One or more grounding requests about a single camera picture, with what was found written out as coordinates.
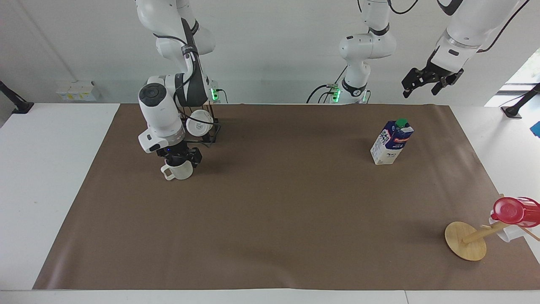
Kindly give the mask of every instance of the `white table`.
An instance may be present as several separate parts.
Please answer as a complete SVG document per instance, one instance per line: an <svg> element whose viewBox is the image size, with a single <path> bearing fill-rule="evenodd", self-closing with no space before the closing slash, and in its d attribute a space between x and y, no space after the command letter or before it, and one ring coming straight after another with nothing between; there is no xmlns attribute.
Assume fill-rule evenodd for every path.
<svg viewBox="0 0 540 304"><path fill-rule="evenodd" d="M29 114L12 116L0 128L1 290L32 288L117 109L117 104L36 104ZM540 198L540 138L497 108L453 111L499 192ZM530 237L528 242L540 260L540 244ZM0 303L508 303L538 301L539 296L290 289L3 291Z"/></svg>

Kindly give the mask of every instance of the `white wall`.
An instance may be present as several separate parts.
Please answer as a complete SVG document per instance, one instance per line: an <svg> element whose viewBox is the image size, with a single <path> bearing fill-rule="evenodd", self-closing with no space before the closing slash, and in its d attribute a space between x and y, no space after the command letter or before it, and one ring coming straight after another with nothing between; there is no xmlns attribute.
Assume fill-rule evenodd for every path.
<svg viewBox="0 0 540 304"><path fill-rule="evenodd" d="M174 73L138 21L131 0L3 0L0 2L0 79L35 102L56 102L55 81L69 73L46 52L21 18L23 4L78 80L93 80L105 102L135 102L149 76ZM342 37L365 32L355 0L192 0L199 22L214 32L217 48L203 56L207 72L232 102L305 102L319 84L333 82L345 66ZM396 2L404 8L405 1ZM429 89L402 95L401 79L423 68L449 17L435 0L391 17L398 50L371 61L372 102L484 105L540 47L540 1L531 1L498 44L465 67L458 84L433 97Z"/></svg>

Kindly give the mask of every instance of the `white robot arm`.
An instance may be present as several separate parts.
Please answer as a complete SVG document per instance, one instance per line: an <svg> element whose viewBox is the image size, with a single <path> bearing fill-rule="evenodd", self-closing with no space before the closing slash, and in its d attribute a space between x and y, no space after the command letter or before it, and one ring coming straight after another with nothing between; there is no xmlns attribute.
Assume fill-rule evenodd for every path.
<svg viewBox="0 0 540 304"><path fill-rule="evenodd" d="M177 106L200 107L214 99L212 81L203 72L199 56L214 50L215 39L195 20L189 0L136 0L136 4L141 23L157 38L159 53L180 70L175 75L152 76L140 90L139 105L148 129L139 135L139 143L145 152L165 158L164 168L183 180L202 156L184 141L186 132ZM161 171L167 179L171 177Z"/></svg>
<svg viewBox="0 0 540 304"><path fill-rule="evenodd" d="M453 85L463 74L463 66L487 42L517 8L520 0L437 0L452 16L450 25L438 40L435 51L423 70L411 69L403 79L403 95L428 83L436 83L431 92Z"/></svg>
<svg viewBox="0 0 540 304"><path fill-rule="evenodd" d="M387 0L365 0L364 22L367 34L348 36L340 43L340 54L347 61L347 73L339 85L339 103L361 103L371 73L367 59L392 55L396 39L390 32L390 7Z"/></svg>

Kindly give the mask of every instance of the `white cup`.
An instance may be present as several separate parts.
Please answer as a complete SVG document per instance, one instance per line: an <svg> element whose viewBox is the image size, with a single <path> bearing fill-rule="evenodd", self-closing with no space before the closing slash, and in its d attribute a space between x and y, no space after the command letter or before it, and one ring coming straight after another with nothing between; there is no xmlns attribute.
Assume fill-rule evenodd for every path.
<svg viewBox="0 0 540 304"><path fill-rule="evenodd" d="M489 218L489 223L493 225L496 223L492 218ZM525 236L526 232L523 231L519 226L512 225L504 228L503 230L497 232L497 235L501 238L501 240L505 241L506 243L510 243L510 241L518 239L522 236Z"/></svg>
<svg viewBox="0 0 540 304"><path fill-rule="evenodd" d="M174 179L183 181L189 179L193 174L193 165L190 161L186 161L178 167L171 167L167 164L167 162L165 162L165 165L161 168L161 173L163 173L165 179L168 181L172 181Z"/></svg>
<svg viewBox="0 0 540 304"><path fill-rule="evenodd" d="M212 118L212 115L208 113L208 111L197 110L191 113L191 117L196 120L208 122L202 123L188 118L186 122L186 129L191 135L201 137L212 130L213 125L211 123L214 122L214 119Z"/></svg>

